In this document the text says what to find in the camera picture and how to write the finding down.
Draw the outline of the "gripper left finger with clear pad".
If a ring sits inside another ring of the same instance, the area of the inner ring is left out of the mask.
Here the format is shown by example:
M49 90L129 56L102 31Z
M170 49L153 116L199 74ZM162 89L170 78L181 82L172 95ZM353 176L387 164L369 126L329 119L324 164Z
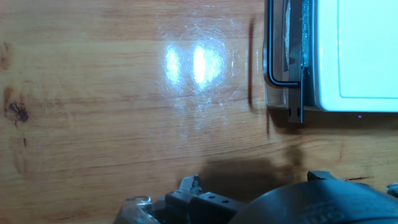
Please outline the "gripper left finger with clear pad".
M220 224L228 223L245 203L204 192L198 175L182 179L178 190L157 201L131 197L124 201L114 224Z

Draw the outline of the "gripper right finger with clear pad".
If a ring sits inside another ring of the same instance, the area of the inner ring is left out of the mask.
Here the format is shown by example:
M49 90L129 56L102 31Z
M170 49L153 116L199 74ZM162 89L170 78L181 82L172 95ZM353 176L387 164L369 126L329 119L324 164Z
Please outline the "gripper right finger with clear pad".
M336 180L336 178L330 172L313 170L307 172L307 180ZM386 194L397 198L397 182L386 186Z

